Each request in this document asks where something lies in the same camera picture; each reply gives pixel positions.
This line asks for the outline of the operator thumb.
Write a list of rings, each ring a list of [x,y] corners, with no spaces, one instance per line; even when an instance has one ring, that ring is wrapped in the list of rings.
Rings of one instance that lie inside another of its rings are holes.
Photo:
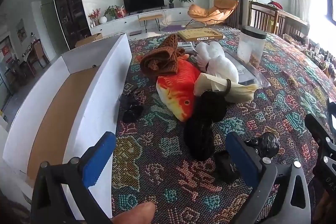
[[[149,224],[154,218],[156,206],[152,202],[141,203],[111,219],[114,224]]]

